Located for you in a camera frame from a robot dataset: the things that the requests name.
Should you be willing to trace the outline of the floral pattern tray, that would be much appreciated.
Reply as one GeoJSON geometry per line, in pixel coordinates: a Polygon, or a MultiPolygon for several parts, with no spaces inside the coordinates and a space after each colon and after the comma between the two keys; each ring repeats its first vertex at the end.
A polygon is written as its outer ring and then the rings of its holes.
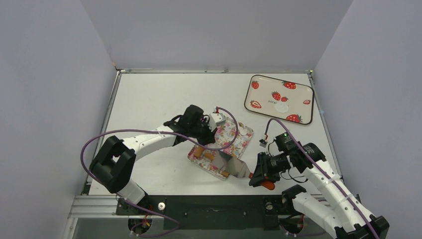
{"type": "MultiPolygon", "coordinates": [[[[254,130],[251,127],[246,126],[245,124],[241,122],[235,123],[233,120],[227,119],[223,125],[220,125],[217,127],[217,131],[215,133],[215,143],[210,144],[207,147],[210,148],[208,150],[223,151],[227,154],[233,154],[234,156],[240,159],[243,153],[245,152],[247,146],[249,145],[250,141],[252,140],[253,135],[254,135],[254,130]],[[239,125],[244,125],[246,127],[247,135],[242,136],[239,134],[239,131],[238,131],[239,125]]],[[[199,146],[195,145],[187,155],[187,158],[191,162],[193,159],[193,152],[195,151],[197,147],[199,146]]]]}

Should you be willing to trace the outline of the metal spatula wooden handle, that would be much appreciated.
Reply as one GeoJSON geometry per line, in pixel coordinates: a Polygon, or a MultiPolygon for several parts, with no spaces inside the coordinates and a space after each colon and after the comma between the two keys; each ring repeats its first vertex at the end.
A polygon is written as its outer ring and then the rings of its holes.
{"type": "Polygon", "coordinates": [[[212,165],[221,171],[221,175],[248,179],[248,185],[250,187],[264,187],[268,190],[274,190],[275,183],[281,179],[279,174],[268,172],[259,158],[253,171],[248,167],[246,162],[233,154],[227,154],[223,151],[218,151],[210,160],[212,161],[212,165]]]}

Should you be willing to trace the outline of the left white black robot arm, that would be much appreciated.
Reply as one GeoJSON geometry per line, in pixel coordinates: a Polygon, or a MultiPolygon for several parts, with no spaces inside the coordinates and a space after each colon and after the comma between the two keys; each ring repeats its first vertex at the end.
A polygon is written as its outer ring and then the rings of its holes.
{"type": "Polygon", "coordinates": [[[129,201],[129,208],[136,214],[148,209],[147,193],[132,180],[131,175],[137,160],[157,150],[172,147],[196,139],[200,145],[215,143],[215,133],[225,117],[218,112],[206,115],[195,105],[164,122],[148,133],[120,139],[112,135],[106,139],[89,166],[89,172],[110,193],[129,201]]]}

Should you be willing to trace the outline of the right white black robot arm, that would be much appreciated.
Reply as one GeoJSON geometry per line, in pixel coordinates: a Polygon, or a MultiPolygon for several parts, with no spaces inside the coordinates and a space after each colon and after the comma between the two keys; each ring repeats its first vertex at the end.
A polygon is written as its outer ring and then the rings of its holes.
{"type": "Polygon", "coordinates": [[[280,201],[284,211],[307,216],[334,239],[386,238],[390,227],[387,220],[375,216],[360,203],[315,144],[301,145],[287,133],[275,137],[274,142],[280,154],[258,153],[250,186],[273,184],[281,179],[281,173],[297,169],[328,204],[324,205],[296,184],[282,192],[280,201]]]}

